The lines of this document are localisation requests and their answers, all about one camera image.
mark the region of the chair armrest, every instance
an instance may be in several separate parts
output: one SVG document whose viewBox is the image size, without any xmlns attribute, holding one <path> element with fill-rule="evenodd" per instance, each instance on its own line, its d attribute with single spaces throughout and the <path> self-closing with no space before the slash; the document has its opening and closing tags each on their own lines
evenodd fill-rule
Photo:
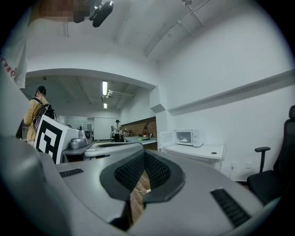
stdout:
<svg viewBox="0 0 295 236">
<path fill-rule="evenodd" d="M 271 149 L 270 147 L 258 147 L 258 148 L 255 148 L 254 151 L 257 153 L 261 153 L 261 152 L 266 152 L 270 149 Z"/>
<path fill-rule="evenodd" d="M 270 150 L 270 147 L 258 147 L 255 148 L 254 151 L 257 153 L 261 153 L 261 161 L 260 161 L 260 171 L 259 173 L 261 173 L 263 171 L 263 167 L 264 167 L 264 159 L 266 157 L 266 151 Z"/>
</svg>

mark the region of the fluorescent light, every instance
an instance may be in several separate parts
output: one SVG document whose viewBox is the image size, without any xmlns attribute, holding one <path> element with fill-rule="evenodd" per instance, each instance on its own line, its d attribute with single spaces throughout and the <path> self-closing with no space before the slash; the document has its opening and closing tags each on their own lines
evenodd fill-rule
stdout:
<svg viewBox="0 0 295 236">
<path fill-rule="evenodd" d="M 107 81 L 102 82 L 102 94 L 107 95 Z"/>
</svg>

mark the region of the man with backpack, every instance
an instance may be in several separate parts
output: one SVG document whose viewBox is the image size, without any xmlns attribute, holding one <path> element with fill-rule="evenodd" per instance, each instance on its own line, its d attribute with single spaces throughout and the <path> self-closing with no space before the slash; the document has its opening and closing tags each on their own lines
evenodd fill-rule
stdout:
<svg viewBox="0 0 295 236">
<path fill-rule="evenodd" d="M 24 123 L 29 127 L 27 134 L 27 143 L 30 145 L 34 144 L 36 130 L 34 128 L 34 120 L 39 113 L 39 110 L 42 106 L 48 104 L 45 99 L 46 88 L 44 86 L 39 86 L 35 97 L 29 101 L 29 110 L 27 111 L 24 117 Z"/>
</svg>

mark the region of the floor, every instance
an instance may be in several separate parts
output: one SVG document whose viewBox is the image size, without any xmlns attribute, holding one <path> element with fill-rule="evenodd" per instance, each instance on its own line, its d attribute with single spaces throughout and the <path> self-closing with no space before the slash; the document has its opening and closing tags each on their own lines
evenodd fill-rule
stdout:
<svg viewBox="0 0 295 236">
<path fill-rule="evenodd" d="M 143 197 L 147 190 L 151 189 L 147 173 L 144 171 L 140 177 L 135 190 L 130 194 L 131 214 L 133 223 L 141 216 L 144 211 Z"/>
</svg>

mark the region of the security camera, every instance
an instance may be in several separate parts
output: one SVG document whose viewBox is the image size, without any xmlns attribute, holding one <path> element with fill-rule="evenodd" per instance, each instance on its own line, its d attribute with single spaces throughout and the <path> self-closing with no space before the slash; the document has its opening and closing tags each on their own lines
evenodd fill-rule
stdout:
<svg viewBox="0 0 295 236">
<path fill-rule="evenodd" d="M 91 17 L 90 21 L 93 21 L 93 27 L 99 27 L 104 20 L 112 13 L 114 8 L 114 3 L 112 1 L 106 2 L 105 4 L 101 3 L 100 6 L 95 6 L 95 10 Z"/>
<path fill-rule="evenodd" d="M 90 21 L 93 21 L 92 25 L 93 27 L 99 27 L 104 20 L 112 13 L 112 10 L 114 8 L 114 3 L 112 1 L 108 1 L 105 4 L 102 3 L 101 0 L 89 0 L 89 12 L 92 13 L 89 17 Z M 80 23 L 85 20 L 86 12 L 74 12 L 74 22 Z"/>
</svg>

